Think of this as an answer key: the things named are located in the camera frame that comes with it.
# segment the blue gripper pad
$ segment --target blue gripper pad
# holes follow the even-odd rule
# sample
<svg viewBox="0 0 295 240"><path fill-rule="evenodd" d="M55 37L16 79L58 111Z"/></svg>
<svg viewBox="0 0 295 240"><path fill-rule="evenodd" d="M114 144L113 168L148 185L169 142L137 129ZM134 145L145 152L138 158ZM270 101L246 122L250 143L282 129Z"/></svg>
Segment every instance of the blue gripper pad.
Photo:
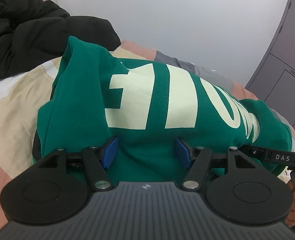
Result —
<svg viewBox="0 0 295 240"><path fill-rule="evenodd" d="M189 149L182 140L179 138L175 140L174 142L174 152L178 159L180 160L180 163L185 169L190 169L193 165L193 160L191 159L191 151L192 149Z"/></svg>
<svg viewBox="0 0 295 240"><path fill-rule="evenodd" d="M100 163L103 167L103 169L107 170L114 158L116 157L116 154L119 149L119 139L117 137L113 137L111 140L108 141L106 145L102 146L102 159L100 160Z"/></svg>

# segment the ribbed gray surface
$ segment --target ribbed gray surface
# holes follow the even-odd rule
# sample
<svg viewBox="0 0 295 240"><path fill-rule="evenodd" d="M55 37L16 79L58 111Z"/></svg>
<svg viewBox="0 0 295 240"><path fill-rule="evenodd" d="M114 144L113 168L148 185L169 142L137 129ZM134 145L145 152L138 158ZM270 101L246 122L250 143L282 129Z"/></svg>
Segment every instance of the ribbed gray surface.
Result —
<svg viewBox="0 0 295 240"><path fill-rule="evenodd" d="M173 182L121 182L93 195L73 218L45 227L9 223L0 240L295 240L285 224L241 227L213 214L196 193Z"/></svg>

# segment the logo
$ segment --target logo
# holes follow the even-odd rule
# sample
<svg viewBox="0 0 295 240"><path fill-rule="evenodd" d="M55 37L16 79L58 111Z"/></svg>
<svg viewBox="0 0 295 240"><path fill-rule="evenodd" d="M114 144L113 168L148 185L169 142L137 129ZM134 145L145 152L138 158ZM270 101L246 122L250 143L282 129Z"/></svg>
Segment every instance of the logo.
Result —
<svg viewBox="0 0 295 240"><path fill-rule="evenodd" d="M151 188L152 186L151 185L149 185L149 184L144 184L143 186L142 186L142 188L144 188L145 190L147 190L147 189L149 189L149 188Z"/></svg>
<svg viewBox="0 0 295 240"><path fill-rule="evenodd" d="M284 159L284 155L282 155L282 157L280 158L280 155L279 154L277 154L277 156L276 156L276 160L282 160L282 161L286 161L286 162L288 162L289 160L290 160L290 157L289 156L286 156L286 159Z"/></svg>

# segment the green sweatshirt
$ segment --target green sweatshirt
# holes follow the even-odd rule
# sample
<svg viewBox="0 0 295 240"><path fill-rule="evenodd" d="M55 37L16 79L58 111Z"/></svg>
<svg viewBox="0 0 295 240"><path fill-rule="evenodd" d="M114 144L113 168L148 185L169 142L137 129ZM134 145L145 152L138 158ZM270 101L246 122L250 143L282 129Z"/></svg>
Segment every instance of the green sweatshirt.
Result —
<svg viewBox="0 0 295 240"><path fill-rule="evenodd" d="M290 151L289 127L262 101L236 100L222 88L178 67L118 59L101 46L68 40L54 96L38 112L41 154L78 152L118 136L119 151L106 171L119 181L176 181L187 171L174 140L226 153L243 144ZM278 175L284 167L262 163ZM224 169L212 169L218 176Z"/></svg>

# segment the black jacket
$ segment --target black jacket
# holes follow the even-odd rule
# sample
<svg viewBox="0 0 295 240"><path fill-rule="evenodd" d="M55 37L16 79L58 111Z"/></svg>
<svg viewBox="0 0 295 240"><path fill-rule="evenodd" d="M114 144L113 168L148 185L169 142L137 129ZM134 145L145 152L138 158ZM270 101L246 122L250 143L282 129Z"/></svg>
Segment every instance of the black jacket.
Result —
<svg viewBox="0 0 295 240"><path fill-rule="evenodd" d="M0 0L0 79L62 56L71 35L109 51L121 44L108 20L70 16L52 1Z"/></svg>

